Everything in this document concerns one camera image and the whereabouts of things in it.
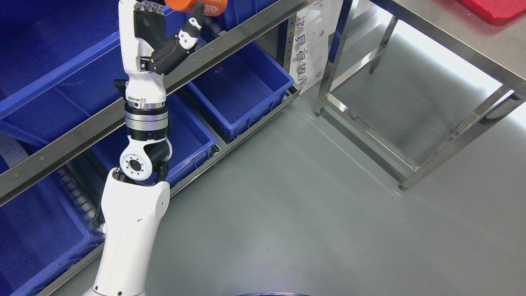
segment stainless steel table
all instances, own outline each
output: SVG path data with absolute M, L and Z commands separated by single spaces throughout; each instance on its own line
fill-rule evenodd
M 336 117 L 337 120 L 350 123 L 385 153 L 389 160 L 383 160 L 360 138 L 356 136 L 349 138 L 399 181 L 401 189 L 406 190 L 526 100 L 526 35 L 524 34 L 526 17 L 516 19 L 505 26 L 492 26 L 454 0 L 371 0 L 371 2 L 392 14 L 387 30 L 378 47 L 336 77 L 336 66 L 344 43 L 346 40 L 356 42 L 361 37 L 356 35 L 364 34 L 358 28 L 364 27 L 372 16 L 372 12 L 369 16 L 366 12 L 355 18 L 358 1 L 344 0 L 315 114 L 321 114 L 324 109 L 331 110 L 329 116 L 333 119 Z M 331 94 L 364 68 L 368 67 L 369 72 L 374 73 L 398 20 L 426 34 L 502 83 L 500 88 L 464 118 L 438 149 L 420 164 L 378 134 Z M 349 129 L 338 124 L 337 120 L 333 122 L 339 128 L 347 129 L 348 133 Z

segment steel table frame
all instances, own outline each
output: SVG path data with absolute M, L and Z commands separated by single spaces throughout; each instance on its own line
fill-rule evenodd
M 438 22 L 435 20 L 428 20 L 424 16 L 428 11 L 422 8 L 427 8 L 425 3 L 429 1 L 371 1 L 392 14 L 391 21 L 379 45 L 351 68 L 336 77 L 336 68 L 341 59 L 344 44 L 347 42 L 348 46 L 349 42 L 351 44 L 357 42 L 379 25 L 371 21 L 373 18 L 372 12 L 366 12 L 354 18 L 358 0 L 344 0 L 336 28 L 337 34 L 341 34 L 341 38 L 335 37 L 332 40 L 329 59 L 321 82 L 314 114 L 319 116 L 322 114 L 322 111 L 327 111 L 323 112 L 324 117 L 328 118 L 347 138 L 357 144 L 368 156 L 393 176 L 400 183 L 400 189 L 407 190 L 526 101 L 526 68 L 523 72 L 521 70 L 517 71 L 516 68 L 513 68 L 513 63 L 509 63 L 508 60 L 503 58 L 502 61 L 497 61 L 498 56 L 494 55 L 495 52 L 483 52 L 480 44 L 483 44 L 483 41 L 494 42 L 491 38 L 481 36 L 479 39 L 465 41 L 462 39 L 467 39 L 465 32 L 460 32 L 456 36 L 457 32 L 453 32 L 451 28 L 441 27 L 439 24 L 436 24 Z M 332 94 L 332 92 L 355 77 L 363 69 L 369 67 L 369 73 L 374 73 L 380 64 L 380 59 L 386 50 L 389 38 L 399 19 L 442 44 L 503 84 L 466 116 L 423 164 L 418 164 L 405 155 L 403 151 L 376 132 Z M 521 26 L 523 24 L 526 24 L 526 18 L 512 26 Z M 517 27 L 513 27 L 510 31 L 520 32 Z M 520 58 L 523 60 L 517 62 L 526 65 L 526 61 L 524 61 L 526 58 Z M 383 156 L 370 147 L 371 143 L 377 150 L 381 151 Z

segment robotic hand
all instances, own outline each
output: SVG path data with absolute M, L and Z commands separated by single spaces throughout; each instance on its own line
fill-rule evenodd
M 178 34 L 166 39 L 163 0 L 119 1 L 120 47 L 129 81 L 116 80 L 125 103 L 129 145 L 110 171 L 101 198 L 106 241 L 97 278 L 84 296 L 144 296 L 155 234 L 169 202 L 165 181 L 172 148 L 163 75 L 195 49 L 204 4 Z M 155 185 L 135 181 L 156 172 Z

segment dark round object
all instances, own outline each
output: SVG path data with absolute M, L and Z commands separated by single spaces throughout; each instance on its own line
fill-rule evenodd
M 140 163 L 136 160 L 130 160 L 130 162 L 128 163 L 132 169 L 134 169 L 134 171 L 140 171 L 142 169 L 142 166 L 140 165 Z

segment metal shelf rail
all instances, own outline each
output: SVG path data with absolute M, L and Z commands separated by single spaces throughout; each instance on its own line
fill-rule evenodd
M 523 54 L 526 51 L 526 38 L 523 33 L 526 18 L 516 20 L 501 32 L 474 15 L 470 15 L 470 19 L 467 20 L 472 26 L 466 25 L 464 23 L 466 20 L 456 16 L 456 13 L 466 14 L 465 8 L 458 3 L 455 4 L 456 6 L 452 5 L 451 9 L 454 13 L 451 13 L 434 1 L 371 0 L 371 2 L 392 14 L 379 46 L 343 74 L 335 77 L 344 44 L 357 42 L 377 26 L 367 25 L 367 19 L 354 18 L 358 0 L 344 0 L 337 27 L 341 38 L 334 38 L 332 41 L 331 54 L 314 113 L 319 116 L 321 111 L 325 110 L 323 115 L 329 122 L 391 174 L 400 183 L 400 189 L 406 190 L 526 101 L 526 68 L 524 67 L 526 55 Z M 368 67 L 369 73 L 374 73 L 399 19 L 503 84 L 464 118 L 422 164 L 405 155 L 332 94 L 363 69 Z M 373 147 L 386 157 L 380 156 Z
M 206 44 L 165 77 L 170 94 L 240 48 L 309 5 L 311 0 L 279 0 L 225 35 Z M 118 100 L 24 161 L 0 174 L 0 206 L 124 125 Z

